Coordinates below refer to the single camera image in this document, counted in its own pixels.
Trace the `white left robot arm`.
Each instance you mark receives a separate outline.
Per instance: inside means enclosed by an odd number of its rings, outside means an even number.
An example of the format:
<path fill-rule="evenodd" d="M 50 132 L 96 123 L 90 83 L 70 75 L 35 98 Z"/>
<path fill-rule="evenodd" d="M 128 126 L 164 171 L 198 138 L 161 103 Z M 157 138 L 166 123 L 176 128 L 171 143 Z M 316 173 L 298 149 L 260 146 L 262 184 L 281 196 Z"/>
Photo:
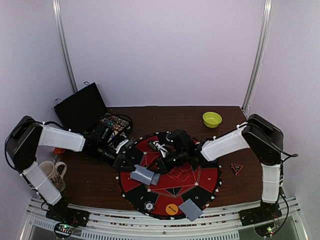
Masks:
<path fill-rule="evenodd" d="M 72 211 L 61 200 L 61 191 L 54 186 L 40 164 L 53 156 L 54 149 L 84 153 L 94 159 L 114 165 L 120 151 L 130 142 L 126 133 L 114 134 L 99 123 L 93 130 L 65 128 L 54 121 L 40 122 L 25 115 L 4 142 L 7 164 L 27 182 L 61 222 L 72 218 Z"/>

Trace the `grey playing card deck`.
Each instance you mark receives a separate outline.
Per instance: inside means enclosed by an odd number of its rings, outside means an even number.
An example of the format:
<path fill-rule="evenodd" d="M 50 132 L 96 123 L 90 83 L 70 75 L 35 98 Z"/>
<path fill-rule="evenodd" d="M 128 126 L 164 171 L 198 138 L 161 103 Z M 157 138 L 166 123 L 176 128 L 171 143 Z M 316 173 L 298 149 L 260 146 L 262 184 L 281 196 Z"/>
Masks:
<path fill-rule="evenodd" d="M 134 165 L 135 170 L 132 171 L 129 176 L 131 179 L 136 180 L 145 185 L 154 185 L 156 186 L 159 182 L 160 173 L 154 173 L 151 170 L 148 170 L 146 167 L 140 165 Z"/>

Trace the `dealt blue-backed playing cards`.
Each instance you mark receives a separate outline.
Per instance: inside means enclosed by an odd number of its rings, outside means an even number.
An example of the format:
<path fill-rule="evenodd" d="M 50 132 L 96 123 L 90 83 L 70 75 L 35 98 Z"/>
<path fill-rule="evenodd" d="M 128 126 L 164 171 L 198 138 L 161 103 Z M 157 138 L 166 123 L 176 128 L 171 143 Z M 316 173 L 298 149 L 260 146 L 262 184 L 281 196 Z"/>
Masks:
<path fill-rule="evenodd" d="M 180 204 L 178 208 L 191 222 L 195 221 L 203 214 L 203 211 L 191 199 L 188 199 L 184 203 Z"/>

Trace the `orange big blind button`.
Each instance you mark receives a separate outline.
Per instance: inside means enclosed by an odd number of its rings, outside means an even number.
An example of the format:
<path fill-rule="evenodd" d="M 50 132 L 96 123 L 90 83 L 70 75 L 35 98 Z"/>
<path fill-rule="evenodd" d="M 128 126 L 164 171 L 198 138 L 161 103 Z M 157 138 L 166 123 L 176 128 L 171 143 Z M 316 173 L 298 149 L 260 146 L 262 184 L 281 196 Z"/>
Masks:
<path fill-rule="evenodd" d="M 174 216 L 179 212 L 179 208 L 176 204 L 170 203 L 165 207 L 165 212 L 170 216 Z"/>

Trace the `black poker chip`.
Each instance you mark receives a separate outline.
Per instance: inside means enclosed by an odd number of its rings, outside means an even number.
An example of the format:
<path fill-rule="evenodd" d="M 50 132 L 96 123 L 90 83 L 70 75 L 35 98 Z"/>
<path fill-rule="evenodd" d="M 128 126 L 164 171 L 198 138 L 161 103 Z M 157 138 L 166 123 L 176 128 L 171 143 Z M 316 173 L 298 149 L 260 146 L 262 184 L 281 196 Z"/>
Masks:
<path fill-rule="evenodd" d="M 151 202 L 151 201 L 146 201 L 144 203 L 144 209 L 147 212 L 152 212 L 155 209 L 155 204 L 153 202 Z"/>

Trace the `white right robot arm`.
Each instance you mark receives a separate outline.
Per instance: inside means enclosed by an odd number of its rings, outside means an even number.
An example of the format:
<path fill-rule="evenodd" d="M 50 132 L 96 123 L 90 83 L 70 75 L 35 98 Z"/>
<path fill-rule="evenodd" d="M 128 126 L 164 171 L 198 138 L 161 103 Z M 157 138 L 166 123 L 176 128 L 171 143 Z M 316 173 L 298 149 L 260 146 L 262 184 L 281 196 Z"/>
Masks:
<path fill-rule="evenodd" d="M 207 167 L 220 157 L 250 149 L 262 167 L 261 205 L 256 210 L 259 220 L 268 220 L 275 212 L 283 181 L 283 132 L 269 121 L 252 114 L 247 121 L 221 136 L 195 144 L 185 130 L 177 129 L 167 134 L 174 151 L 170 152 L 159 142 L 150 140 L 147 145 L 161 157 L 148 169 L 157 166 L 161 174 L 189 162 L 193 166 Z"/>

